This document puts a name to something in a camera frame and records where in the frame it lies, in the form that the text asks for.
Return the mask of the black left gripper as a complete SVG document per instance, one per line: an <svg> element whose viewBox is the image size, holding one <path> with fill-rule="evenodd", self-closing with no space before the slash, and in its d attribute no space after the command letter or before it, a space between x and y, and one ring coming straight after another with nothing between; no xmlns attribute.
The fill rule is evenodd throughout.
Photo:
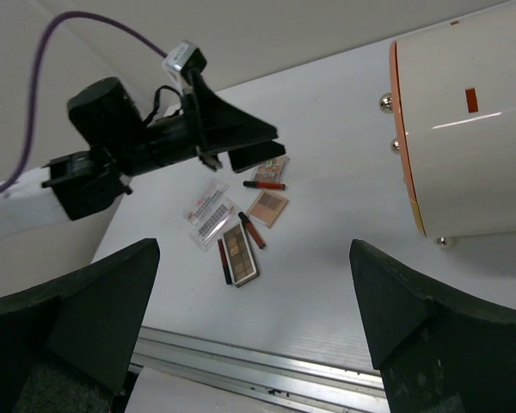
<svg viewBox="0 0 516 413"><path fill-rule="evenodd" d="M181 108L158 121L142 118L117 77L107 77L67 102L71 124L89 148L53 159L50 188L71 220L109 208L131 194L123 177L140 176L197 157L220 170L227 153L234 173L286 154L277 128L218 97L197 71L178 96Z"/></svg>

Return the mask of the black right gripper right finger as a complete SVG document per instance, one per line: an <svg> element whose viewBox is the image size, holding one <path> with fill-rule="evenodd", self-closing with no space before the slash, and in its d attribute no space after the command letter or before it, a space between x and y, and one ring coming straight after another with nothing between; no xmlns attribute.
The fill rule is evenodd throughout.
<svg viewBox="0 0 516 413"><path fill-rule="evenodd" d="M349 261L392 412L516 412L516 310L355 239Z"/></svg>

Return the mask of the yellow drawer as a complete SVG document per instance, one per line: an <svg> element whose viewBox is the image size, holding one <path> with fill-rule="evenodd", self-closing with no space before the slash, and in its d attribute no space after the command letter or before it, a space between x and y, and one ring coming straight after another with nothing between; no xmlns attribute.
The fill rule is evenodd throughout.
<svg viewBox="0 0 516 413"><path fill-rule="evenodd" d="M418 206L418 203L415 200L413 200L413 199L410 199L409 202L410 202L410 206L411 206L411 210L412 210L412 213L413 213L413 217L414 217L414 220L415 220L415 224L416 224L417 230L418 230L418 232L422 236L425 237L426 236L425 227L424 227L424 224L422 222L421 212L420 212L420 208Z"/></svg>

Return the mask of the orange drawer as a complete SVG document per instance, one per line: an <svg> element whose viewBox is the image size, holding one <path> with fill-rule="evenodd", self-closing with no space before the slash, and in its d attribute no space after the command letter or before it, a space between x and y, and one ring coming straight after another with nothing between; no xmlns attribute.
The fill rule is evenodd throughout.
<svg viewBox="0 0 516 413"><path fill-rule="evenodd" d="M394 116L396 126L396 137L399 143L399 154L402 162L403 180L405 182L408 197L416 202L415 186L413 183L412 171L409 161L409 152L406 141L406 131L403 119L402 104L401 104L401 91L399 84L398 75L398 62L397 62L397 41L394 40L390 44L389 53L390 63L390 93L392 98L392 113Z"/></svg>

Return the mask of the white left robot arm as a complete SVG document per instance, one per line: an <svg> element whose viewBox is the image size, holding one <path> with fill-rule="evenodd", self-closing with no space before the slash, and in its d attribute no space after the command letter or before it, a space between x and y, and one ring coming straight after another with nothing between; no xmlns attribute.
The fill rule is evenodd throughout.
<svg viewBox="0 0 516 413"><path fill-rule="evenodd" d="M91 84L67 103L88 150L23 173L0 194L0 239L109 209L132 194L129 179L197 158L209 170L229 156L234 173L285 154L277 128L221 99L192 70L181 111L143 120L117 77Z"/></svg>

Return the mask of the dark red lip gloss tube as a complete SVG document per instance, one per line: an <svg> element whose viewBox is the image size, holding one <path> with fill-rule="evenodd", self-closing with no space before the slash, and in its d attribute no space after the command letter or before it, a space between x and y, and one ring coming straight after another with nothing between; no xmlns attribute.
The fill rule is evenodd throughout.
<svg viewBox="0 0 516 413"><path fill-rule="evenodd" d="M225 250L224 250L224 243L221 239L218 240L218 250L219 250L219 254L220 254L220 258L221 258L225 282L227 285L231 285L232 278L230 275L229 264L228 264L227 256L226 256Z"/></svg>

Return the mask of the brown lip gloss tube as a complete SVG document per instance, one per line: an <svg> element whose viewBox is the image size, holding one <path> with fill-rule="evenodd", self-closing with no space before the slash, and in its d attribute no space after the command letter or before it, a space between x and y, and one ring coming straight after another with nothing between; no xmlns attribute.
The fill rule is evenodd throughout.
<svg viewBox="0 0 516 413"><path fill-rule="evenodd" d="M245 230L247 233L253 238L256 245L260 250L264 250L267 247L267 244L265 243L263 237L261 234L257 231L254 224L249 220L249 217L244 212L239 212L238 217L241 220Z"/></svg>

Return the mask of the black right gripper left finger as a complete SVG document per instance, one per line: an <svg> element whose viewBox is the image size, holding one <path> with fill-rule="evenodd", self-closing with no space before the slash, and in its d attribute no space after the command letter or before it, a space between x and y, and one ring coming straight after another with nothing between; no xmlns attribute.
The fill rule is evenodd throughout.
<svg viewBox="0 0 516 413"><path fill-rule="evenodd" d="M0 412L110 411L158 264L158 242L145 238L0 298Z"/></svg>

